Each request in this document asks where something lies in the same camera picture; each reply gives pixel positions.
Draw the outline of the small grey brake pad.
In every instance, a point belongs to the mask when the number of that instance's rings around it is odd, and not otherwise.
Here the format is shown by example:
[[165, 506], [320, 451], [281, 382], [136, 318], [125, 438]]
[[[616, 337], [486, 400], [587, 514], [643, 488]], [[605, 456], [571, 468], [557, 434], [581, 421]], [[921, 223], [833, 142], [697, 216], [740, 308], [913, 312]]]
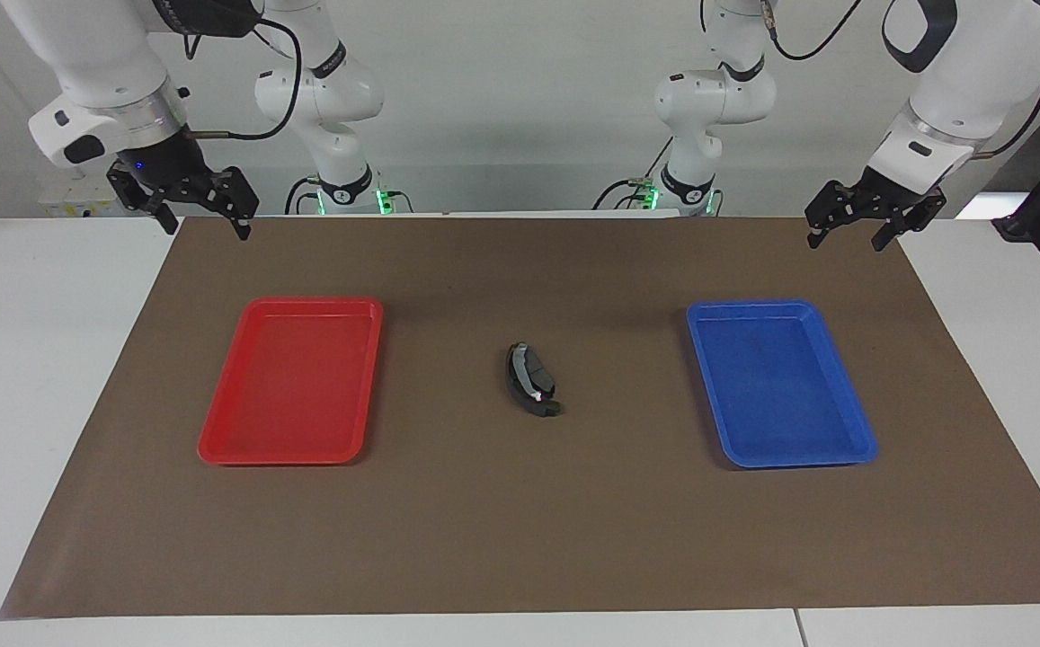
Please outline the small grey brake pad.
[[517, 344], [512, 353], [512, 368], [520, 382], [520, 389], [532, 402], [547, 402], [556, 391], [556, 381], [527, 343]]

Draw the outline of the large curved brake pad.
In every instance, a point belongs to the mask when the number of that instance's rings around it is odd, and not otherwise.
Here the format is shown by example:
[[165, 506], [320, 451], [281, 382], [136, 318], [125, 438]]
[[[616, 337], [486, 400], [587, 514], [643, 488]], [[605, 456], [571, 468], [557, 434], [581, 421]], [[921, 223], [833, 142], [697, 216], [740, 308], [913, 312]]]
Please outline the large curved brake pad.
[[508, 393], [511, 394], [512, 400], [516, 402], [520, 408], [537, 417], [549, 418], [558, 417], [564, 413], [564, 408], [560, 402], [556, 400], [556, 392], [547, 402], [532, 402], [527, 394], [520, 389], [520, 382], [512, 368], [512, 353], [516, 350], [517, 344], [525, 342], [516, 342], [511, 345], [506, 352], [506, 359], [504, 360], [504, 378], [506, 378], [506, 388]]

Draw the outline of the blue plastic tray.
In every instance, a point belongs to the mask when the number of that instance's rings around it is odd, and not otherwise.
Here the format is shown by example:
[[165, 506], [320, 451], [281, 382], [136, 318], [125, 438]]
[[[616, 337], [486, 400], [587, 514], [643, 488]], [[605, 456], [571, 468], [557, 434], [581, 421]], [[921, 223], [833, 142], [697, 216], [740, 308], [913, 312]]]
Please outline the blue plastic tray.
[[690, 339], [725, 457], [740, 468], [865, 465], [878, 442], [820, 308], [703, 300]]

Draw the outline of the red plastic tray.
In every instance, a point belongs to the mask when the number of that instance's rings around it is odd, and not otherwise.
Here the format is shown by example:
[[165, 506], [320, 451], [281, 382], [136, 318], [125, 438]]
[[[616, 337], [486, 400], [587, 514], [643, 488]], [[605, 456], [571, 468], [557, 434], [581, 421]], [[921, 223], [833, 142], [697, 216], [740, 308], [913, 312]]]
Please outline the red plastic tray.
[[256, 297], [198, 441], [220, 466], [346, 465], [364, 447], [384, 308], [373, 297]]

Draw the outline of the brown table mat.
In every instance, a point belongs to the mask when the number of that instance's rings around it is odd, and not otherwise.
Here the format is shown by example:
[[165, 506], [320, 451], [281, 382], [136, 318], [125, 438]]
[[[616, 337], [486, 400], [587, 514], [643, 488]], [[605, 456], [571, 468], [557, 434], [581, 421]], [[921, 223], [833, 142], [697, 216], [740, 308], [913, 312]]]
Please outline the brown table mat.
[[[2, 618], [1040, 603], [1040, 487], [917, 273], [798, 218], [187, 218]], [[342, 467], [199, 458], [265, 296], [385, 310]], [[878, 456], [742, 470], [684, 313], [820, 307]], [[525, 342], [558, 417], [512, 400]]]

